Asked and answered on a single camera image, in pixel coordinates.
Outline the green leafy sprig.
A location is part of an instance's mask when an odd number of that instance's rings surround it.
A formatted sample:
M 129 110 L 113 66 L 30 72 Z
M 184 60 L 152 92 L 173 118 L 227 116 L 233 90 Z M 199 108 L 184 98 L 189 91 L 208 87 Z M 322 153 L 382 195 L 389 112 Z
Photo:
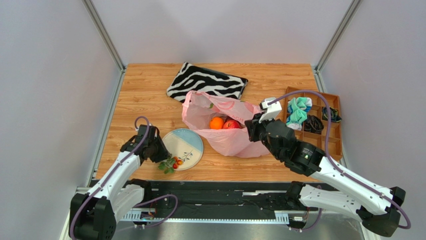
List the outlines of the green leafy sprig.
M 175 157 L 168 158 L 159 163 L 158 169 L 164 174 L 173 174 L 178 168 L 177 159 Z

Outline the pink printed plastic bag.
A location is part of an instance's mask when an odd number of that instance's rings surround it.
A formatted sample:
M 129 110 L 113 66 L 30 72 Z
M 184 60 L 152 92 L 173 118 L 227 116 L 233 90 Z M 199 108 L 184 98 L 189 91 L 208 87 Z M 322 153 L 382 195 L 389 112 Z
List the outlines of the pink printed plastic bag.
M 247 128 L 211 129 L 214 117 L 230 117 L 244 125 L 255 114 L 261 112 L 259 106 L 250 102 L 229 97 L 209 95 L 206 92 L 191 90 L 182 104 L 182 121 L 188 128 L 205 138 L 219 154 L 229 157 L 257 158 L 270 152 L 260 142 L 251 142 Z

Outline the orange fruit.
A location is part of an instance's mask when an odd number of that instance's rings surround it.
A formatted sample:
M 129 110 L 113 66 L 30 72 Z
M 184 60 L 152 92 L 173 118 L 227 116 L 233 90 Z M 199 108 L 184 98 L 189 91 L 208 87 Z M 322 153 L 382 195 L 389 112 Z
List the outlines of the orange fruit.
M 213 117 L 209 122 L 209 128 L 212 130 L 221 130 L 224 124 L 225 121 L 222 117 Z

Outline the red apple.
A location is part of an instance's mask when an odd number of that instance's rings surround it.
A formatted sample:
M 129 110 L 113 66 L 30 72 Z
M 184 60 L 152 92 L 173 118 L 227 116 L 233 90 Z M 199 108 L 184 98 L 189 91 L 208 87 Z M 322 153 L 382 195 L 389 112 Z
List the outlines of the red apple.
M 225 130 L 240 129 L 240 128 L 241 128 L 240 123 L 236 120 L 233 120 L 233 119 L 226 121 L 222 126 L 222 129 L 225 129 Z

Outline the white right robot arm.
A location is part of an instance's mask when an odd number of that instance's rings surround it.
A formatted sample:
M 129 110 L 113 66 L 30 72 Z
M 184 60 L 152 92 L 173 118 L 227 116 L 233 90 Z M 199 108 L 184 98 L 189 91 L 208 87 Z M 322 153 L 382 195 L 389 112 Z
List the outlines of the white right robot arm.
M 391 237 L 399 228 L 406 192 L 400 187 L 379 186 L 354 174 L 313 144 L 298 140 L 293 129 L 280 120 L 261 120 L 261 114 L 244 122 L 251 142 L 261 142 L 292 172 L 320 180 L 334 191 L 292 181 L 285 202 L 292 208 L 318 208 L 351 217 L 369 231 Z

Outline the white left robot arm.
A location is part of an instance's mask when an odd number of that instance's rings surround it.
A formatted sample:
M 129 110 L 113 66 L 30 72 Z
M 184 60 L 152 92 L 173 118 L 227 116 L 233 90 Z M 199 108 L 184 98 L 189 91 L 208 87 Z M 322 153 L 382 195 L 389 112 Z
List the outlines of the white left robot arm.
M 135 205 L 142 203 L 150 184 L 129 177 L 149 159 L 159 163 L 171 154 L 157 127 L 140 125 L 137 134 L 120 148 L 107 173 L 86 193 L 77 193 L 70 202 L 68 235 L 73 240 L 110 240 L 117 223 Z

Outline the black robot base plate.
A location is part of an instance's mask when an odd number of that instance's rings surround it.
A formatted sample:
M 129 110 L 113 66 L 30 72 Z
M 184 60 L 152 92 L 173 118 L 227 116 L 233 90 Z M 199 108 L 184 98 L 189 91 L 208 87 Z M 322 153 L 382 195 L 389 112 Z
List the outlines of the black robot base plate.
M 289 182 L 150 181 L 142 201 L 155 217 L 215 220 L 272 220 L 276 211 L 306 216 L 292 202 Z

